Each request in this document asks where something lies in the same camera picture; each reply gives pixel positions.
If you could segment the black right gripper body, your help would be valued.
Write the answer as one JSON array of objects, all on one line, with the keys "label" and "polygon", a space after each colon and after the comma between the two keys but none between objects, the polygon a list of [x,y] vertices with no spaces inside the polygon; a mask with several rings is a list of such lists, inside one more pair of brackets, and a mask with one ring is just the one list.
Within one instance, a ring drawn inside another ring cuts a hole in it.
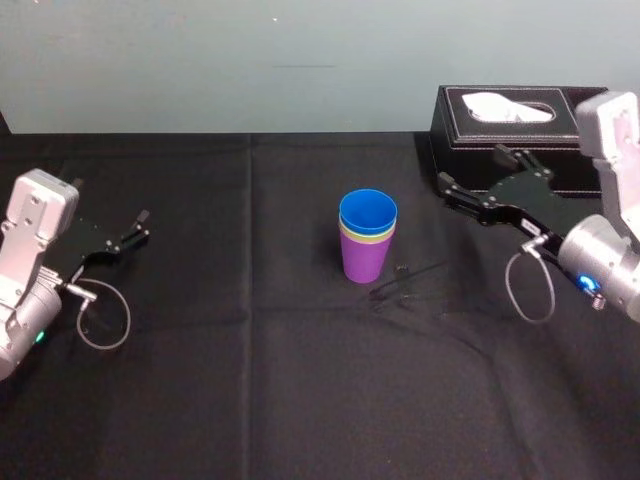
[{"label": "black right gripper body", "polygon": [[558,265],[566,236],[566,204],[550,188],[550,170],[523,171],[496,185],[481,199],[478,222],[484,226],[511,225],[529,238],[543,236],[542,257]]}]

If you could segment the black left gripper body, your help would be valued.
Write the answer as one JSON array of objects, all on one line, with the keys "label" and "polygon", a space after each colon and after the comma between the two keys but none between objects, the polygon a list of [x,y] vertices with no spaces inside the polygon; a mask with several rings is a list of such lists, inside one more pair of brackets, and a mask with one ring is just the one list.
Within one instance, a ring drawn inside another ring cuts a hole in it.
[{"label": "black left gripper body", "polygon": [[73,283],[89,269],[114,263],[120,255],[112,235],[91,221],[76,218],[48,248],[44,266],[56,272],[64,284]]}]

